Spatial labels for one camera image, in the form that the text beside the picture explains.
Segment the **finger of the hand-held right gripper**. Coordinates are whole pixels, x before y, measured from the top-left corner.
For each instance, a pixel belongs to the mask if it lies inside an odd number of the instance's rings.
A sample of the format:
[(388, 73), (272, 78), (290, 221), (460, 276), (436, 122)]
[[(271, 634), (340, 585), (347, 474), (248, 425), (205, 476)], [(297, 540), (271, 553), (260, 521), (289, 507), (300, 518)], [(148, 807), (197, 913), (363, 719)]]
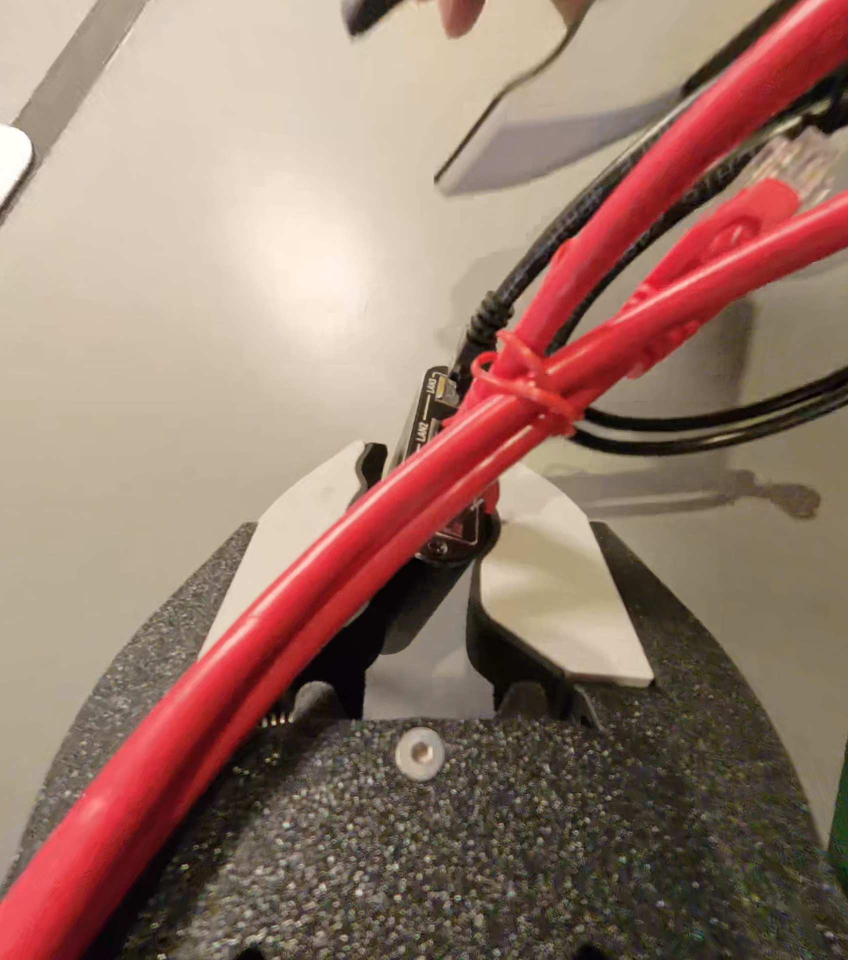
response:
[(490, 100), (434, 177), (445, 196), (528, 184), (658, 123), (794, 2), (594, 2)]

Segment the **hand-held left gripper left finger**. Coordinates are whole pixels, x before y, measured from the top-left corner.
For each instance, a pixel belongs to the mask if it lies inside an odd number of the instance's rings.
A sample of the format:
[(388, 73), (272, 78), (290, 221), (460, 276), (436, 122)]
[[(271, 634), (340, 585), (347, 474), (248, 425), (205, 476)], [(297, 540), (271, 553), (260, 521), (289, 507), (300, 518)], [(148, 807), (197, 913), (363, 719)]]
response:
[(259, 517), (202, 647), (201, 658), (323, 533), (383, 476), (381, 442), (356, 440), (314, 468)]

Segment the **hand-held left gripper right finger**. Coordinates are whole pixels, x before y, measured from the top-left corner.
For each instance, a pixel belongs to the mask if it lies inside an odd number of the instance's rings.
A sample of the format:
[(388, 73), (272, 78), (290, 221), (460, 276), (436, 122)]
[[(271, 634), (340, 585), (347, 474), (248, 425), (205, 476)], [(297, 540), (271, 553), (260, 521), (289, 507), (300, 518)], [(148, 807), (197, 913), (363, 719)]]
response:
[(519, 463), (500, 479), (500, 530), (476, 567), (476, 616), (516, 653), (571, 685), (646, 689), (655, 673), (589, 518)]

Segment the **person's right hand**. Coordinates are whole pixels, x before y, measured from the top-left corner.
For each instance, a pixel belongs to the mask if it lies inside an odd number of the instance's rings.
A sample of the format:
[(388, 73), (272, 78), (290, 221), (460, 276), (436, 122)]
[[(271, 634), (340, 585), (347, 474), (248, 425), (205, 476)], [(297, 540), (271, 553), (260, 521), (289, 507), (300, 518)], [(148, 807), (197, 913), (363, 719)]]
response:
[[(562, 23), (567, 28), (580, 24), (594, 1), (549, 1)], [(474, 28), (487, 1), (435, 1), (439, 19), (446, 37), (460, 39)]]

